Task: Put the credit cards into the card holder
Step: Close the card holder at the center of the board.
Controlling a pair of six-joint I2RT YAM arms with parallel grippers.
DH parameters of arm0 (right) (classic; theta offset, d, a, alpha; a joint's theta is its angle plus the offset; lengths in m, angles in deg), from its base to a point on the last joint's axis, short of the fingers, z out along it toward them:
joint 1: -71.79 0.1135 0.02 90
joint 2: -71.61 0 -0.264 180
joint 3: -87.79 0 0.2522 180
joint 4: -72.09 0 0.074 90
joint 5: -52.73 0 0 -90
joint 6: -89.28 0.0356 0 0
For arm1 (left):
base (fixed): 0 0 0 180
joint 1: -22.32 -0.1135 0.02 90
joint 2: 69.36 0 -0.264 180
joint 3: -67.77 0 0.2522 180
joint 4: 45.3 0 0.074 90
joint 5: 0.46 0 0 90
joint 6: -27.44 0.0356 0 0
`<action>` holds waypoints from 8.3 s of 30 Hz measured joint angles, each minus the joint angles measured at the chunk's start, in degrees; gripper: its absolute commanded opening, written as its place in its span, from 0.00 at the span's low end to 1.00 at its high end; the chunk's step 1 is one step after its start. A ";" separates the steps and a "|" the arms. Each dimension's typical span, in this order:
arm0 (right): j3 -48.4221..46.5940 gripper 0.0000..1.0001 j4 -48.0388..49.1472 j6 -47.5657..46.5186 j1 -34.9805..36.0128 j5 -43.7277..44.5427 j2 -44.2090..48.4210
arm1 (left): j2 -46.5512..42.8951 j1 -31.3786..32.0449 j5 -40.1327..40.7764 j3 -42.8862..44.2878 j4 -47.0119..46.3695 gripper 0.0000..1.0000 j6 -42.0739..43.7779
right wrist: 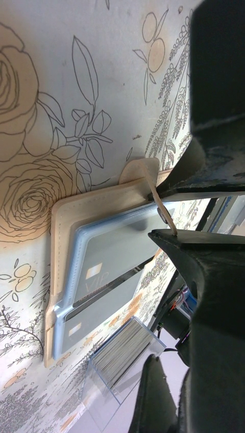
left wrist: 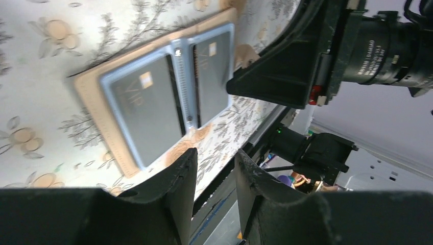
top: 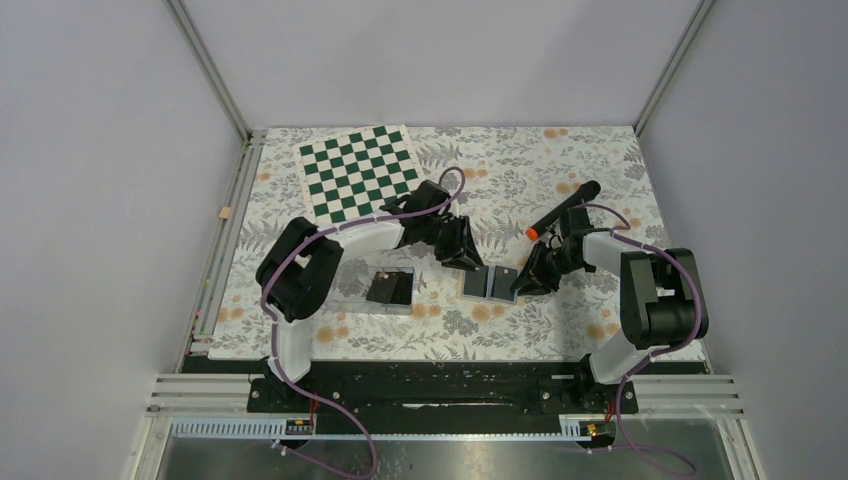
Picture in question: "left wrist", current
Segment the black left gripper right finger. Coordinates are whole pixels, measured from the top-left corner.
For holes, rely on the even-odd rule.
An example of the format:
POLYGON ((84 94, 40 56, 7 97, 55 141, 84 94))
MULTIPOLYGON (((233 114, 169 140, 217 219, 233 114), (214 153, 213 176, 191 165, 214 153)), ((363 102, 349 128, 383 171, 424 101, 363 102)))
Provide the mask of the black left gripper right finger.
POLYGON ((304 194, 244 152, 234 157, 247 244, 432 244, 432 195, 420 191, 304 194))

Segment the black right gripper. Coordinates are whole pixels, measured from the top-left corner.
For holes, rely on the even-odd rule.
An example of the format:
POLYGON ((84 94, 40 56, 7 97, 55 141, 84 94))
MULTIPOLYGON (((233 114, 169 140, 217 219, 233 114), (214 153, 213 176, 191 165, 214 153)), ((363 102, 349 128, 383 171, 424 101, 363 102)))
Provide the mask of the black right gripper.
POLYGON ((339 14, 332 15, 338 19, 326 53, 322 54, 325 2, 301 1, 259 59, 234 73, 227 92, 296 109, 303 109, 308 98, 311 105, 327 105, 339 91, 366 11, 365 1, 341 4, 339 14))

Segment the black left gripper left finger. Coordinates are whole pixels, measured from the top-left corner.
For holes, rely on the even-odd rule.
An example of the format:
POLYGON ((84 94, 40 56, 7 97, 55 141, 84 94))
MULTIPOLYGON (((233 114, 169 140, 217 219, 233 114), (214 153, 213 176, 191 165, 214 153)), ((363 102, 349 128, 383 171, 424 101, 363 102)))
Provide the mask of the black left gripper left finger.
POLYGON ((1 244, 188 244, 198 152, 118 196, 98 188, 1 190, 1 244))

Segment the beige leather card holder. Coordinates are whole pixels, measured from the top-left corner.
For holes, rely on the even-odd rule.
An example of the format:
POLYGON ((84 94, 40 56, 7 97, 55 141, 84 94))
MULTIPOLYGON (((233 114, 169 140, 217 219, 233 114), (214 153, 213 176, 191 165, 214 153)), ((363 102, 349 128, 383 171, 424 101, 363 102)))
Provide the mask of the beige leather card holder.
POLYGON ((75 89, 125 177, 231 107, 228 81, 258 59, 250 45, 236 42, 237 20, 237 9, 227 8, 76 77, 75 89))

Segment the single black credit card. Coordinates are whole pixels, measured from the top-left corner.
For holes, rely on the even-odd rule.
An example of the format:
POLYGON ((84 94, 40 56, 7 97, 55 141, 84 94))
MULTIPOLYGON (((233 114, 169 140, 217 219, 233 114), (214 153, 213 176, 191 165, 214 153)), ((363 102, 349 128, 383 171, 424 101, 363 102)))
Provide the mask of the single black credit card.
POLYGON ((140 58, 104 78, 106 98, 139 168, 186 133, 172 59, 140 58))

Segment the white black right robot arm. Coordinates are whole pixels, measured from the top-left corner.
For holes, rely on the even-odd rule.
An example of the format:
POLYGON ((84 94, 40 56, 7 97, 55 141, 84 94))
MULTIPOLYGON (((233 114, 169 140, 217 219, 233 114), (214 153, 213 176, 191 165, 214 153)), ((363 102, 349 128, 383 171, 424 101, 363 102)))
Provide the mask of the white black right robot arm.
POLYGON ((283 32, 226 90, 303 109, 327 105, 342 82, 406 87, 412 97, 432 90, 432 1, 366 17, 365 1, 301 1, 283 32))

